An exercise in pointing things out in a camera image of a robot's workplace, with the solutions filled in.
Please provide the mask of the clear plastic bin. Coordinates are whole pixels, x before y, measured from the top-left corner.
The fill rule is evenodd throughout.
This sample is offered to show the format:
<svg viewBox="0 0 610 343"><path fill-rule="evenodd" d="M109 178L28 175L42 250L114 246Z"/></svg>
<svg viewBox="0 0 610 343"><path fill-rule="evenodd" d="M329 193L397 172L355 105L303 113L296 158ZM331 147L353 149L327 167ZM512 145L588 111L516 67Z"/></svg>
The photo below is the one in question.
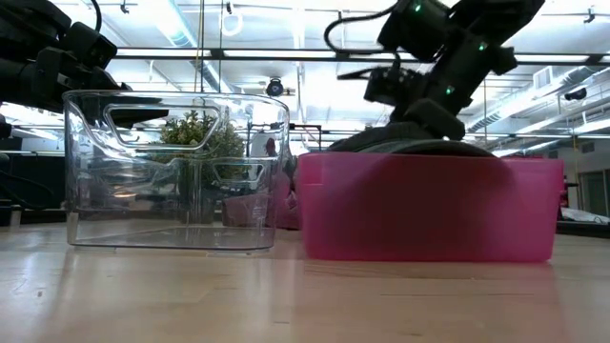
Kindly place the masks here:
<svg viewBox="0 0 610 343"><path fill-rule="evenodd" d="M111 108L93 112L65 102L66 211L68 240L74 246L159 248L207 251L267 250L275 228L246 228L222 223L221 202L248 194L270 194L272 178L288 157L290 112L272 98L217 92L129 91L130 96L157 97L166 117L116 127ZM211 111L227 119L245 151L241 158L216 158L213 164L243 166L236 181L224 180L225 195L216 202L213 223L180 222L177 167L157 162L158 154L193 154L204 147L160 142L162 129L187 111Z"/></svg>

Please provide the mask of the black metal frame stand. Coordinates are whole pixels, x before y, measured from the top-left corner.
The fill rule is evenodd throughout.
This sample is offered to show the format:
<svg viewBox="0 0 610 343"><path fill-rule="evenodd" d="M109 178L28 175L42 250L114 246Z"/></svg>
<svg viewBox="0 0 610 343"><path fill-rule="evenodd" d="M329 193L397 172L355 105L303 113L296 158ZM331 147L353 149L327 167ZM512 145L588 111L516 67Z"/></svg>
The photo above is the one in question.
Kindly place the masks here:
<svg viewBox="0 0 610 343"><path fill-rule="evenodd" d="M317 131L317 134L311 133L311 130ZM317 143L317 150L322 151L322 135L324 130L320 125L291 123L289 125L289 133L305 134L312 137Z"/></svg>

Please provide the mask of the green potted plant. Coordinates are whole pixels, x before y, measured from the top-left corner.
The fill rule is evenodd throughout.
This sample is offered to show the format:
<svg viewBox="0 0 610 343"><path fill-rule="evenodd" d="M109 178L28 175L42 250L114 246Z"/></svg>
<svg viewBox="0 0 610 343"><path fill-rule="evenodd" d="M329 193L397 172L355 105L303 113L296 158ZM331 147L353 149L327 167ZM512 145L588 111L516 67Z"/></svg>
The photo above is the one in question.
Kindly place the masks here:
<svg viewBox="0 0 610 343"><path fill-rule="evenodd" d="M193 154L175 156L158 154L154 160L177 167L178 218L187 225L205 225L214 221L216 202L226 192L224 180L236 181L246 173L243 166L213 164L216 158L241 158L245 145L233 124L217 120L211 111L187 111L172 119L162 129L160 142L169 145L204 147Z"/></svg>

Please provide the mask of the pink translucent plastic bin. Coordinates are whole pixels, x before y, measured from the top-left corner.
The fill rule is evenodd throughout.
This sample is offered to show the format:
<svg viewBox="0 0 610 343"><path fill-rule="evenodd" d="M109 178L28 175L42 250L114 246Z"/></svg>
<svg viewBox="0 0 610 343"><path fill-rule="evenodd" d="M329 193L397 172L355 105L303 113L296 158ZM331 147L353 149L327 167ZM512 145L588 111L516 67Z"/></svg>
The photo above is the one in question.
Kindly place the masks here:
<svg viewBox="0 0 610 343"><path fill-rule="evenodd" d="M320 152L297 163L315 259L544 262L562 190L554 159Z"/></svg>

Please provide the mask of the black background counter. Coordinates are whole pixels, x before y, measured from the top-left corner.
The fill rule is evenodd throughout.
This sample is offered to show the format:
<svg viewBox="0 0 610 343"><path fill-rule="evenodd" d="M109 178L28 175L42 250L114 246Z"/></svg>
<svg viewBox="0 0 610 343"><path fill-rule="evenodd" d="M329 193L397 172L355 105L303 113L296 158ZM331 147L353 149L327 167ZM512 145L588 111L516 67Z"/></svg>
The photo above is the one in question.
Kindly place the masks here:
<svg viewBox="0 0 610 343"><path fill-rule="evenodd" d="M0 230L64 222L65 167L60 141L0 139Z"/></svg>

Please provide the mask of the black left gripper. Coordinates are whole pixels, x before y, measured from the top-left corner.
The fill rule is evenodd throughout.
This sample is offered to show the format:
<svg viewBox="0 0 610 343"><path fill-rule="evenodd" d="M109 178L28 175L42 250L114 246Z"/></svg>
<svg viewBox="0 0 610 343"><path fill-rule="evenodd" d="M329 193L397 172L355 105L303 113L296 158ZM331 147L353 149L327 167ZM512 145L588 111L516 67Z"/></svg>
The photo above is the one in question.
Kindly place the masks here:
<svg viewBox="0 0 610 343"><path fill-rule="evenodd" d="M0 102L60 112L63 94L68 91L128 91L125 83L117 83L100 67L87 67L67 51L45 48L34 61L17 61L0 57ZM157 97L111 94L100 98L100 106L155 105ZM159 119L168 110L119 109L110 111L116 127L131 128L134 124Z"/></svg>

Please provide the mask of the maroon baseball cap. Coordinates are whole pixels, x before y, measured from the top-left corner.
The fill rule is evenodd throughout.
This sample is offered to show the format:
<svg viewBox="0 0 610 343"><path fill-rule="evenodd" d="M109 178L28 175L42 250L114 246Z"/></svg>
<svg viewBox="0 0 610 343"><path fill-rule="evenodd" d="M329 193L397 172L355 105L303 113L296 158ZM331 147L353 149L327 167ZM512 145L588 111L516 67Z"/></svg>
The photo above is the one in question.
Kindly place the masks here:
<svg viewBox="0 0 610 343"><path fill-rule="evenodd" d="M295 162L290 159L272 178L270 194L240 195L223 200L222 223L228 227L246 228L261 224L265 228L298 231L295 170Z"/></svg>

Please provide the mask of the dark green baseball cap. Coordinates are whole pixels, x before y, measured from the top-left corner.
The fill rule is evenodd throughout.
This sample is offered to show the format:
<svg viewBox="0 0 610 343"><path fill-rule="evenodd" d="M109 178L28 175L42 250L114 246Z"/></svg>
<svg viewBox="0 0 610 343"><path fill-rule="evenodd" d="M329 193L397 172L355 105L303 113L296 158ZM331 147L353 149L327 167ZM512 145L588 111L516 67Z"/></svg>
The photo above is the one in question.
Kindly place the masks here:
<svg viewBox="0 0 610 343"><path fill-rule="evenodd" d="M413 122L367 129L336 141L327 151L496 158L491 152L465 142L434 138Z"/></svg>

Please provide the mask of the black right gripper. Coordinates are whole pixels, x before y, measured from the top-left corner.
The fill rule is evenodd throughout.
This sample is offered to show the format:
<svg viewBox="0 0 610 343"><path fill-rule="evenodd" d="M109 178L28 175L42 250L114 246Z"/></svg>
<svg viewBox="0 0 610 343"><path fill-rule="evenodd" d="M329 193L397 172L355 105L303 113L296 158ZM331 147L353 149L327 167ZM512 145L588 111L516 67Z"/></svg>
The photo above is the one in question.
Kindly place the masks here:
<svg viewBox="0 0 610 343"><path fill-rule="evenodd" d="M405 113L408 121L418 123L437 138L460 141L465 135L464 124L455 115L429 98L418 99Z"/></svg>

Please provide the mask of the black overhead frame bar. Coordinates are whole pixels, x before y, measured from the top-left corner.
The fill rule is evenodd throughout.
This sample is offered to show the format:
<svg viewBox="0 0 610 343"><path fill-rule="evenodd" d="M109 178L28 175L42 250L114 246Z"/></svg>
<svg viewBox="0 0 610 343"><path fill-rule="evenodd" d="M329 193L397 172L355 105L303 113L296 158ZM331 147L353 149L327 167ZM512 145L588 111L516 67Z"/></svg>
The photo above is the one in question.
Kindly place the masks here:
<svg viewBox="0 0 610 343"><path fill-rule="evenodd" d="M392 61L391 53L371 55L336 54L331 50L278 50L278 49L148 49L119 48L115 59L119 60L234 60L234 61L298 61L298 62L367 62L384 63ZM519 65L537 66L605 66L610 67L610 53L557 54L557 53L515 53Z"/></svg>

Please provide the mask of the silver ceiling duct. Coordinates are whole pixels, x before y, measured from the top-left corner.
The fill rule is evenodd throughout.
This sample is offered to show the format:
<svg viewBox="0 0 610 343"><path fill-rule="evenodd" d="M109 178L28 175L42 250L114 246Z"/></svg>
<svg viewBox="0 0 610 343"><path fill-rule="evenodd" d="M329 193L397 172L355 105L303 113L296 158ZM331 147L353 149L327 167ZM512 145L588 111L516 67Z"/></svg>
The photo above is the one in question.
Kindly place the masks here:
<svg viewBox="0 0 610 343"><path fill-rule="evenodd" d="M559 94L595 82L608 72L610 67L606 66L580 66L570 70L559 66L546 67L534 74L534 82L531 86L518 89L499 100L492 101L491 104L486 104L483 110L465 124L466 131L475 132L484 129L498 121L532 109Z"/></svg>

